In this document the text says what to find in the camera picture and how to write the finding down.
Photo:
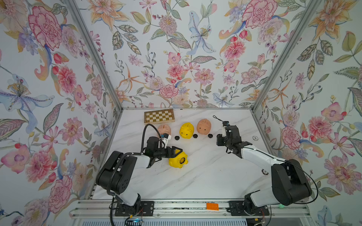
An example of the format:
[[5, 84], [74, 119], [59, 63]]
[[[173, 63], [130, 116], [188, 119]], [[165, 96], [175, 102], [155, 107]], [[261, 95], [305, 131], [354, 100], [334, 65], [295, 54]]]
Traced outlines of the yellow piggy bank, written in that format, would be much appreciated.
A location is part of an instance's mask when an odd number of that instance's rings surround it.
[[169, 159], [169, 165], [174, 168], [181, 169], [184, 165], [188, 164], [188, 156], [182, 152], [176, 158]]
[[180, 127], [179, 133], [182, 138], [191, 139], [194, 135], [194, 126], [190, 122], [185, 123]]

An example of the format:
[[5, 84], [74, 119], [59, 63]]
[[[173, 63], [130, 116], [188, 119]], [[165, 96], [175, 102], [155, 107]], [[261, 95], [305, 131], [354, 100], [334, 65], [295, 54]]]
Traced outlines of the pink piggy bank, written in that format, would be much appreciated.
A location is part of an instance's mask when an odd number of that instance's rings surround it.
[[171, 135], [172, 134], [172, 130], [171, 127], [168, 124], [161, 124], [158, 128], [157, 128], [158, 132], [160, 133], [160, 135], [164, 135], [164, 134], [168, 134]]
[[212, 124], [208, 119], [201, 119], [197, 124], [197, 132], [201, 135], [208, 135], [211, 128]]

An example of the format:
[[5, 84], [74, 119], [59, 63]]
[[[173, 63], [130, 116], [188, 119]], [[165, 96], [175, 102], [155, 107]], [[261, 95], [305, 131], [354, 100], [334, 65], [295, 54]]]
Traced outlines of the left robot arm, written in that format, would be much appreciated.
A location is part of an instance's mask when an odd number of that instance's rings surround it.
[[134, 206], [140, 195], [128, 186], [135, 169], [149, 169], [162, 159], [169, 159], [169, 165], [179, 169], [188, 163], [185, 152], [175, 146], [168, 147], [167, 142], [166, 138], [150, 137], [140, 153], [114, 151], [98, 173], [96, 185], [118, 203]]

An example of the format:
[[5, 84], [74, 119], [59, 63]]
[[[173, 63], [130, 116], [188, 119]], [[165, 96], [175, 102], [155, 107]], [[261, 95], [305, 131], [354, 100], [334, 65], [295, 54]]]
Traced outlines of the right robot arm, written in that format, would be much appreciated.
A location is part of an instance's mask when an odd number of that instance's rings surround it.
[[312, 195], [310, 184], [298, 161], [272, 156], [258, 150], [251, 143], [242, 141], [236, 125], [223, 122], [222, 134], [217, 135], [216, 144], [226, 147], [227, 154], [247, 160], [271, 176], [268, 188], [245, 195], [245, 211], [252, 212], [257, 208], [275, 204], [288, 206]]

